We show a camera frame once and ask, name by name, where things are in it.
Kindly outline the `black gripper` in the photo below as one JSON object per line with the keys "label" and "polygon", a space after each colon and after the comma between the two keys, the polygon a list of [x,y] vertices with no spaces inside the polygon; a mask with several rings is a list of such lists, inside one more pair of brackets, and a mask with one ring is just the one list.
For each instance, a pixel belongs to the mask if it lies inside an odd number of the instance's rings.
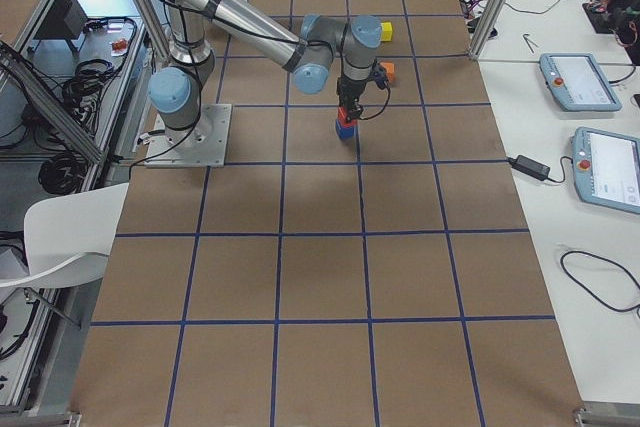
{"label": "black gripper", "polygon": [[363,108],[359,104],[359,98],[365,90],[364,80],[353,80],[349,77],[337,79],[338,107],[346,108],[352,117],[359,119]]}

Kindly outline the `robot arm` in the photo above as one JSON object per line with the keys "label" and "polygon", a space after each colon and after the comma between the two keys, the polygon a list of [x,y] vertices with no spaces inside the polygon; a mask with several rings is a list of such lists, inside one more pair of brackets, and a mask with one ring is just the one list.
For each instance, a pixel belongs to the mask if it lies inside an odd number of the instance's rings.
{"label": "robot arm", "polygon": [[382,24],[374,16],[340,20],[310,14],[294,34],[246,0],[164,0],[175,17],[173,40],[189,55],[196,39],[184,36],[189,20],[208,19],[230,35],[252,45],[292,76],[295,87],[305,94],[322,91],[335,59],[340,61],[337,79],[338,114],[336,133],[342,139],[354,135],[363,108],[360,97],[368,83],[388,90],[386,69],[376,55],[381,44]]}

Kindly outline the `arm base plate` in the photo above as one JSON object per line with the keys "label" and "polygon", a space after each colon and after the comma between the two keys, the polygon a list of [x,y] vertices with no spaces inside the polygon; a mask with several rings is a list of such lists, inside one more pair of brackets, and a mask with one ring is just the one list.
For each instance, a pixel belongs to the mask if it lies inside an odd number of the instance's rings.
{"label": "arm base plate", "polygon": [[189,137],[169,130],[153,136],[147,147],[144,165],[154,168],[223,167],[231,123],[231,104],[204,104],[201,119]]}

